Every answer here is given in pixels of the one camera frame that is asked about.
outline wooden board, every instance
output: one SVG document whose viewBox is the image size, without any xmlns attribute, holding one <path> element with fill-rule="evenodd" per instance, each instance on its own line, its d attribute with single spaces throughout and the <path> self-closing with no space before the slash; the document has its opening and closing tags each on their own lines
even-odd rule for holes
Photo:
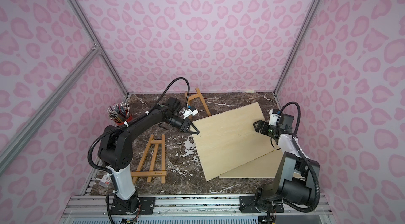
<svg viewBox="0 0 405 224">
<path fill-rule="evenodd" d="M 253 127 L 264 119 L 254 103 L 193 122 L 200 131 L 193 139 L 206 181 L 274 150 L 270 138 Z"/>
<path fill-rule="evenodd" d="M 283 152 L 273 150 L 235 169 L 220 175 L 220 178 L 274 178 L 280 165 Z"/>
</svg>

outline marble table surface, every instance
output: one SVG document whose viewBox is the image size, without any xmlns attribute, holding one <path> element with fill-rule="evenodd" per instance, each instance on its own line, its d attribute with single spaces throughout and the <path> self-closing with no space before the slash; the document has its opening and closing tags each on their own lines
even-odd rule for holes
<svg viewBox="0 0 405 224">
<path fill-rule="evenodd" d="M 169 97 L 176 97 L 182 102 L 185 101 L 184 94 L 166 94 L 162 99 L 163 103 Z M 265 120 L 269 119 L 269 110 L 277 108 L 273 93 L 203 93 L 207 106 L 212 115 L 242 107 L 251 103 L 259 102 Z M 159 94 L 138 94 L 132 95 L 129 99 L 131 114 L 136 117 L 145 112 L 157 100 Z M 192 100 L 199 113 L 192 120 L 207 117 L 200 99 Z M 146 182 L 146 178 L 139 178 L 136 187 L 140 195 L 146 194 L 210 194 L 210 193 L 232 193 L 244 194 L 254 193 L 256 188 L 263 183 L 268 183 L 270 179 L 234 179 L 234 178 L 214 178 L 205 181 L 201 163 L 197 150 L 190 134 L 181 133 L 177 129 L 166 130 L 158 125 L 151 127 L 141 134 L 132 144 L 134 157 L 130 164 L 131 171 L 135 171 L 142 157 L 149 136 L 153 134 L 155 139 L 161 139 L 161 135 L 166 136 L 166 170 L 168 175 L 166 183 L 162 184 L 159 177 L 152 179 L 151 183 Z M 149 171 L 151 156 L 154 145 L 149 150 L 148 156 L 143 166 L 143 171 Z M 161 170 L 161 150 L 159 147 L 156 159 L 155 170 Z M 101 178 L 105 172 L 99 172 L 97 178 Z M 91 195 L 106 195 L 112 192 L 113 186 L 104 188 L 96 182 L 92 187 Z"/>
</svg>

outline wooden easel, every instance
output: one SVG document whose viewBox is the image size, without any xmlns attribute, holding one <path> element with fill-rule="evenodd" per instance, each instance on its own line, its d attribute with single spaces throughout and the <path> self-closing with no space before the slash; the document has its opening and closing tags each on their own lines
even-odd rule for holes
<svg viewBox="0 0 405 224">
<path fill-rule="evenodd" d="M 207 115 L 208 116 L 211 116 L 211 113 L 210 113 L 210 111 L 209 111 L 209 109 L 208 109 L 208 106 L 207 106 L 207 104 L 205 103 L 205 100 L 204 100 L 204 98 L 203 98 L 203 96 L 202 96 L 202 94 L 201 94 L 201 92 L 200 92 L 200 88 L 196 88 L 196 94 L 193 94 L 193 95 L 191 95 L 191 96 L 189 96 L 188 97 L 188 101 L 187 101 L 187 103 L 188 103 L 188 105 L 191 105 L 191 100 L 193 100 L 193 99 L 196 99 L 196 98 L 200 98 L 200 100 L 201 100 L 201 103 L 203 104 L 203 106 L 204 106 L 204 109 L 205 109 L 205 111 L 207 112 Z"/>
<path fill-rule="evenodd" d="M 152 144 L 155 145 L 155 148 L 153 150 L 152 161 L 151 161 L 151 166 L 149 168 L 149 171 L 141 171 L 142 166 L 145 162 L 146 156 L 148 155 L 149 148 Z M 154 171 L 153 169 L 155 168 L 155 162 L 156 162 L 156 156 L 158 155 L 159 144 L 162 145 L 162 170 Z M 164 184 L 164 183 L 166 183 L 166 176 L 167 176 L 167 171 L 166 171 L 166 155 L 165 155 L 165 135 L 162 135 L 161 140 L 154 140 L 154 136 L 151 135 L 149 137 L 148 143 L 146 144 L 146 148 L 145 148 L 145 151 L 143 152 L 142 158 L 140 159 L 138 168 L 136 169 L 136 171 L 131 171 L 132 182 L 135 184 L 136 181 L 138 180 L 138 177 L 148 177 L 146 182 L 150 183 L 150 182 L 152 182 L 152 177 L 161 177 L 162 184 Z"/>
</svg>

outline enclosure wall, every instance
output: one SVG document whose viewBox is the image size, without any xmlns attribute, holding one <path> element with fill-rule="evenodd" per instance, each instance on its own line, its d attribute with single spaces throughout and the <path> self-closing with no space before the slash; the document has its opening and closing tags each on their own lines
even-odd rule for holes
<svg viewBox="0 0 405 224">
<path fill-rule="evenodd" d="M 278 93 L 301 105 L 300 144 L 342 224 L 405 222 L 404 9 L 324 0 Z"/>
<path fill-rule="evenodd" d="M 0 152 L 92 44 L 65 0 L 0 0 Z"/>
<path fill-rule="evenodd" d="M 312 0 L 78 1 L 128 90 L 147 93 L 177 76 L 205 91 L 274 90 Z"/>
<path fill-rule="evenodd" d="M 107 107 L 120 101 L 121 91 L 96 58 L 0 177 L 0 220 L 58 221 L 91 170 L 87 162 L 90 144 L 112 124 Z"/>
</svg>

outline black cable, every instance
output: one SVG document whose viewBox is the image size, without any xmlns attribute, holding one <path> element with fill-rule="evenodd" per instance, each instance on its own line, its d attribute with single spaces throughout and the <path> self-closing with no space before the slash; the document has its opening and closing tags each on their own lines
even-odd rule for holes
<svg viewBox="0 0 405 224">
<path fill-rule="evenodd" d="M 294 102 L 294 101 L 288 102 L 288 103 L 286 103 L 286 104 L 281 108 L 281 110 L 280 110 L 280 115 L 283 113 L 283 110 L 284 110 L 287 106 L 289 106 L 289 105 L 295 105 L 295 106 L 297 107 L 297 110 L 298 110 L 297 123 L 296 123 L 295 129 L 294 129 L 294 136 L 297 136 L 298 127 L 299 127 L 300 121 L 301 121 L 301 109 L 300 109 L 300 105 L 298 105 L 298 103 L 297 103 L 297 102 Z"/>
<path fill-rule="evenodd" d="M 190 95 L 190 84 L 188 83 L 187 79 L 183 78 L 183 77 L 179 77 L 176 78 L 175 80 L 173 80 L 171 83 L 169 83 L 169 85 L 166 87 L 165 91 L 160 95 L 160 97 L 158 98 L 158 100 L 156 100 L 156 102 L 154 103 L 154 105 L 152 106 L 152 108 L 149 110 L 149 112 L 151 112 L 153 110 L 153 108 L 159 103 L 159 101 L 163 98 L 163 96 L 166 94 L 167 90 L 169 90 L 170 86 L 172 86 L 172 84 L 174 84 L 176 81 L 178 80 L 184 80 L 185 83 L 187 84 L 187 97 L 185 98 L 185 105 L 184 105 L 184 109 L 187 108 L 187 102 L 188 102 L 188 96 Z"/>
<path fill-rule="evenodd" d="M 107 205 L 107 215 L 108 215 L 108 218 L 109 218 L 111 224 L 115 224 L 115 222 L 114 222 L 114 220 L 113 220 L 113 217 L 111 217 L 111 213 L 110 213 L 110 194 L 109 194 L 109 193 L 107 193 L 107 196 L 105 197 L 105 203 L 106 203 L 106 205 Z"/>
<path fill-rule="evenodd" d="M 266 216 L 266 224 L 272 224 L 273 220 L 270 220 L 270 212 L 271 212 L 271 206 L 269 204 L 267 208 L 267 216 Z"/>
<path fill-rule="evenodd" d="M 270 143 L 271 143 L 271 146 L 273 146 L 273 148 L 274 148 L 275 150 L 281 150 L 281 148 L 275 148 L 275 147 L 274 147 L 274 145 L 273 145 L 273 138 L 270 138 Z"/>
</svg>

